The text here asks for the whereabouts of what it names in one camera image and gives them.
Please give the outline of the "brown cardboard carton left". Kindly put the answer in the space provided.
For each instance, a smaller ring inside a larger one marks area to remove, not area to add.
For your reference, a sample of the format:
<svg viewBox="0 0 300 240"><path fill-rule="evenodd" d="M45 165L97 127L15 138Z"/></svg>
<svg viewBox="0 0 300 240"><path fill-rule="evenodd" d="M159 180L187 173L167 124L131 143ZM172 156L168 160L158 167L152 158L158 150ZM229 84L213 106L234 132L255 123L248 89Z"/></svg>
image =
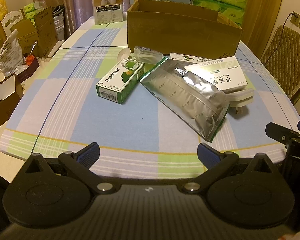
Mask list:
<svg viewBox="0 0 300 240"><path fill-rule="evenodd" d="M15 29L18 31L17 39L23 54L29 55L37 41L32 53L45 59L58 41L52 8L48 7L36 14L34 23L35 25L29 19L21 20L11 27L11 31Z"/></svg>

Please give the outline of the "green white medicine box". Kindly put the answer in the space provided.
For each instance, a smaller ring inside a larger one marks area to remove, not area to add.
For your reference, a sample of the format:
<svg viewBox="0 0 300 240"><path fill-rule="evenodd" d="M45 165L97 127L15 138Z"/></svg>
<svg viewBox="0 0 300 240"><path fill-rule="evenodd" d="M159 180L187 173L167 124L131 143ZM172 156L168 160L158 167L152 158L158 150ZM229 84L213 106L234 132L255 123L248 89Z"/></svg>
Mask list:
<svg viewBox="0 0 300 240"><path fill-rule="evenodd" d="M122 59L96 84L99 97L123 104L140 77L145 64L133 59Z"/></svg>

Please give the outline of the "silver foil pouch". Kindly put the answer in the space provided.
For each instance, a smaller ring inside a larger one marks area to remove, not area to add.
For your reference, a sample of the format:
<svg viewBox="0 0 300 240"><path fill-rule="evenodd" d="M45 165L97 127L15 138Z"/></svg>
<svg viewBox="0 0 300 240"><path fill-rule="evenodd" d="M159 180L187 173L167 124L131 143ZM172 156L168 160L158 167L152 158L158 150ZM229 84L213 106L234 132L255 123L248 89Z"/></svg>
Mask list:
<svg viewBox="0 0 300 240"><path fill-rule="evenodd" d="M230 108L227 95L209 81L187 70L184 61L163 58L140 79L154 97L212 142Z"/></svg>

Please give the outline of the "white power adapter plug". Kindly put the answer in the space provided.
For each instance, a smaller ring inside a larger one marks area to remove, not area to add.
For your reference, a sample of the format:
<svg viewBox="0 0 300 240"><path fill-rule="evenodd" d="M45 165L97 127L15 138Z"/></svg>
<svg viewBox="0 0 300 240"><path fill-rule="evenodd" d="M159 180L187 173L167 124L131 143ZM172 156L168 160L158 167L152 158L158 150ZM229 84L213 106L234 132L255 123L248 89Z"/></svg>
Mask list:
<svg viewBox="0 0 300 240"><path fill-rule="evenodd" d="M236 114L243 113L243 107L253 102L254 90L252 88L227 94L230 101L230 108L234 108Z"/></svg>

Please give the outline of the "white cutout card box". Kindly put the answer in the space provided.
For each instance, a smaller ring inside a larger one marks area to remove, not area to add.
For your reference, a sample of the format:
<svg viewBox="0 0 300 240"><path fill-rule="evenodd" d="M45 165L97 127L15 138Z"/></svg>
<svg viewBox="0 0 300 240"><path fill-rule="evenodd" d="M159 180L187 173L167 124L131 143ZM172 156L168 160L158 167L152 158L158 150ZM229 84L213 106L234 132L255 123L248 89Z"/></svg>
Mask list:
<svg viewBox="0 0 300 240"><path fill-rule="evenodd" d="M11 27L25 18L23 9L14 10L7 13L0 21L6 37L11 34Z"/></svg>

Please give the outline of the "white plastic spoon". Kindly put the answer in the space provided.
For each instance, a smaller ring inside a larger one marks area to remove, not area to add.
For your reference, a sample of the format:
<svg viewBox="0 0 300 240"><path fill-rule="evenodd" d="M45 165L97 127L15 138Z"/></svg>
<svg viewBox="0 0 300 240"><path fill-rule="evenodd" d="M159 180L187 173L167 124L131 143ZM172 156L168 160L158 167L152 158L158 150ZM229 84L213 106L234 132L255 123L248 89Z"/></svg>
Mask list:
<svg viewBox="0 0 300 240"><path fill-rule="evenodd" d="M129 48L121 49L117 55L117 62L120 62L123 59L128 59L130 56L130 53L131 53L131 51Z"/></svg>

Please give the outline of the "quilted brown chair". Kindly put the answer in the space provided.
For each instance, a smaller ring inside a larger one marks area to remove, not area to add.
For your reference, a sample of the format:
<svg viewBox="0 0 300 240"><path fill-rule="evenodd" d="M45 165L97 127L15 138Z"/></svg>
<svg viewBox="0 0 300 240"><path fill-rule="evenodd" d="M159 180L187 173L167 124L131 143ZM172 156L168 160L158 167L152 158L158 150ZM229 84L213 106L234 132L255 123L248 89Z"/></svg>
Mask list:
<svg viewBox="0 0 300 240"><path fill-rule="evenodd" d="M300 99L300 33L280 25L261 62L296 104Z"/></svg>

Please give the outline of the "clear plastic wire holder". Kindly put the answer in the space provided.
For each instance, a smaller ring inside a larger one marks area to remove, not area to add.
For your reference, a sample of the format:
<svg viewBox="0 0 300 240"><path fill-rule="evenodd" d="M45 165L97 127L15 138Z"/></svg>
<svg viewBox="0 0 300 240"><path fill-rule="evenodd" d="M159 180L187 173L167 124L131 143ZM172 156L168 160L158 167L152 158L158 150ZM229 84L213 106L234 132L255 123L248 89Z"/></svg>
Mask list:
<svg viewBox="0 0 300 240"><path fill-rule="evenodd" d="M157 64L163 57L158 51L139 46L134 47L133 56L137 61L147 64Z"/></svg>

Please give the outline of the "white humidifier product box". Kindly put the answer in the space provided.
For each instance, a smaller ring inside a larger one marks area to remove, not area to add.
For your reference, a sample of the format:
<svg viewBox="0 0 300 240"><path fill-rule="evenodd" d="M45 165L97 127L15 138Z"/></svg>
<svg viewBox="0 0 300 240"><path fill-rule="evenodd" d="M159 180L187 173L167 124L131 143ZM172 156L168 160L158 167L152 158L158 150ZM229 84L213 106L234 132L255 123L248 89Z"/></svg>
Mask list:
<svg viewBox="0 0 300 240"><path fill-rule="evenodd" d="M92 0L95 25L123 21L123 0Z"/></svg>

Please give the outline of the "crumpled white plastic bag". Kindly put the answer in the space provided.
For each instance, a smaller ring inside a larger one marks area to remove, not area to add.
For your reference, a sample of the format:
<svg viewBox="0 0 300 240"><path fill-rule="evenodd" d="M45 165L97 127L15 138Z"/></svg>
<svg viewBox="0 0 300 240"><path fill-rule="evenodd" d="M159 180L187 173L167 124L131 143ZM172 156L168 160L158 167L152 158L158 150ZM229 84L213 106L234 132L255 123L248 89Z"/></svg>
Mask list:
<svg viewBox="0 0 300 240"><path fill-rule="evenodd" d="M17 29L11 32L0 49L0 71L5 77L18 71L24 65L22 48L17 39Z"/></svg>

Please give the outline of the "white ointment box with bird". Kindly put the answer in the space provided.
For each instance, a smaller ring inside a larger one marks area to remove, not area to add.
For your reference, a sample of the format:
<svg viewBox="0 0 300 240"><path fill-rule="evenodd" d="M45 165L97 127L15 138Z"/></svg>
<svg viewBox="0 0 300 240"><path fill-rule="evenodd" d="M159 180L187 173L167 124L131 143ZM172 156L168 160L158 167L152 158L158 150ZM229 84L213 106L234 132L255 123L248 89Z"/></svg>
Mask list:
<svg viewBox="0 0 300 240"><path fill-rule="evenodd" d="M211 59L206 59L206 58L203 58L203 57L197 57L197 56L191 56L191 55L185 55L185 54L178 54L178 53L170 53L170 58L172 60L184 61L184 62L190 62L190 63L203 63L203 62L211 61Z"/></svg>

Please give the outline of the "large cardboard sorting box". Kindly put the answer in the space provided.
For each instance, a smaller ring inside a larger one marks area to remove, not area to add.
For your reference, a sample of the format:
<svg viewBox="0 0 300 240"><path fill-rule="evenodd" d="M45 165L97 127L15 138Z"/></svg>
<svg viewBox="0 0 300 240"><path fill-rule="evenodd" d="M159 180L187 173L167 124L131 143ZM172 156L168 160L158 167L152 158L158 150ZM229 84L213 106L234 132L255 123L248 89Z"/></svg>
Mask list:
<svg viewBox="0 0 300 240"><path fill-rule="evenodd" d="M218 11L191 4L137 0L127 11L130 49L145 47L221 59L234 56L242 28Z"/></svg>

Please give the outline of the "checked tablecloth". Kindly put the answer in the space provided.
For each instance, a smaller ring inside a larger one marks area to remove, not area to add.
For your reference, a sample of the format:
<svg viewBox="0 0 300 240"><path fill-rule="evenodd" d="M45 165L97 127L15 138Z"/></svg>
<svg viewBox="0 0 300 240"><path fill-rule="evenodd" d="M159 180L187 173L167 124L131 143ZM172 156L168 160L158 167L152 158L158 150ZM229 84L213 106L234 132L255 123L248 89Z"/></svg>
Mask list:
<svg viewBox="0 0 300 240"><path fill-rule="evenodd" d="M39 152L56 157L91 142L101 148L92 171L125 178L189 178L206 170L197 158L202 138L143 85L123 104L98 96L96 84L127 45L125 22L87 20L62 45L26 91L0 138L0 151L19 159ZM236 58L254 91L241 114L231 109L212 147L242 157L266 153L274 161L285 147L267 137L274 122L295 130L299 115L259 59L240 43Z"/></svg>

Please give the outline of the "white blue tablet box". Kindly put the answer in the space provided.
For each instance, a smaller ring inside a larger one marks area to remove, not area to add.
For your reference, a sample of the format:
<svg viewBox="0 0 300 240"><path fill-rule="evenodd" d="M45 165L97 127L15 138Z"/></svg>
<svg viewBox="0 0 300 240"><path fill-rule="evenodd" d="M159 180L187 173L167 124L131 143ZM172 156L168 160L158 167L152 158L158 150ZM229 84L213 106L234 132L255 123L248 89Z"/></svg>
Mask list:
<svg viewBox="0 0 300 240"><path fill-rule="evenodd" d="M188 65L185 69L225 93L243 90L248 84L235 56Z"/></svg>

